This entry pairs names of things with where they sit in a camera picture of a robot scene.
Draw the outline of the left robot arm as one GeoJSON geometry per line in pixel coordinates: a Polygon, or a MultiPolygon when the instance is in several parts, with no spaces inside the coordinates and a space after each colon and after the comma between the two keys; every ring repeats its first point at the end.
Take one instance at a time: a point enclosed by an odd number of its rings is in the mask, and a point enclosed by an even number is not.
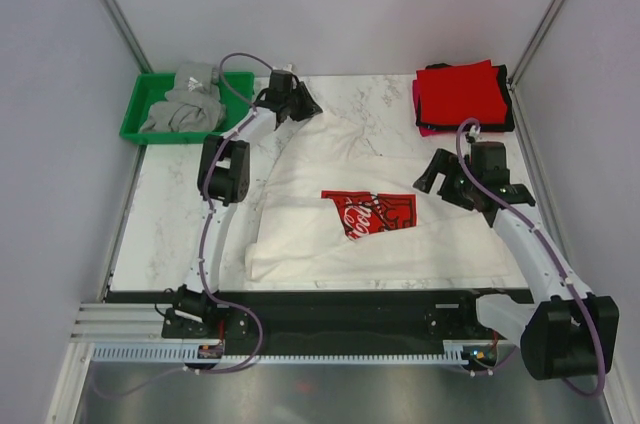
{"type": "Polygon", "coordinates": [[[232,130],[205,138],[197,180],[204,205],[201,235],[185,283],[170,293],[172,301],[164,312],[163,338],[216,336],[220,311],[227,307],[215,301],[222,254],[238,204],[249,191],[251,147],[286,120],[300,122],[321,112],[295,74],[273,70],[267,87],[259,92],[248,115],[232,130]]]}

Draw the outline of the white Coca-Cola t-shirt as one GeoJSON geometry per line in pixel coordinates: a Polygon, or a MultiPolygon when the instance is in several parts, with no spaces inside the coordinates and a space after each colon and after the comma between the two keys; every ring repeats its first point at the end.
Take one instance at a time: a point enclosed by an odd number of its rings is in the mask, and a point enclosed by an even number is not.
{"type": "Polygon", "coordinates": [[[513,259],[482,215],[413,189],[426,165],[359,148],[360,127],[321,114],[297,131],[262,194],[253,281],[496,277],[513,259]]]}

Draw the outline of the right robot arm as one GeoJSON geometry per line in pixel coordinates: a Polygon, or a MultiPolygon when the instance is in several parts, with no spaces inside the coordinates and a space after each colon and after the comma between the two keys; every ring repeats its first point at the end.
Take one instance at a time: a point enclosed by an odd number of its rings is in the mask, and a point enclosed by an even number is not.
{"type": "Polygon", "coordinates": [[[536,380],[594,376],[610,371],[619,308],[598,296],[572,270],[541,222],[536,201],[524,184],[511,182],[506,147],[474,142],[467,154],[439,148],[416,190],[430,192],[435,179],[442,200],[480,213],[514,257],[533,298],[520,304],[504,294],[488,294],[458,312],[458,325],[477,338],[490,329],[516,345],[536,380]]]}

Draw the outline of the green plastic tray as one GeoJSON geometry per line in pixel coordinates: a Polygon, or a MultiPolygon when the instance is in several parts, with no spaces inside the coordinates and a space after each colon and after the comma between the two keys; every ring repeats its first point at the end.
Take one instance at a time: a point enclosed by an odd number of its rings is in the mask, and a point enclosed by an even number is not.
{"type": "Polygon", "coordinates": [[[233,93],[237,91],[244,98],[254,100],[254,74],[251,72],[226,72],[224,74],[228,87],[220,82],[217,87],[220,101],[226,108],[224,121],[210,132],[168,132],[141,133],[139,131],[146,121],[150,107],[164,99],[164,94],[174,86],[174,73],[140,74],[135,82],[127,111],[120,128],[120,137],[136,145],[183,145],[201,144],[209,134],[221,135],[234,127],[246,117],[249,104],[233,93]]]}

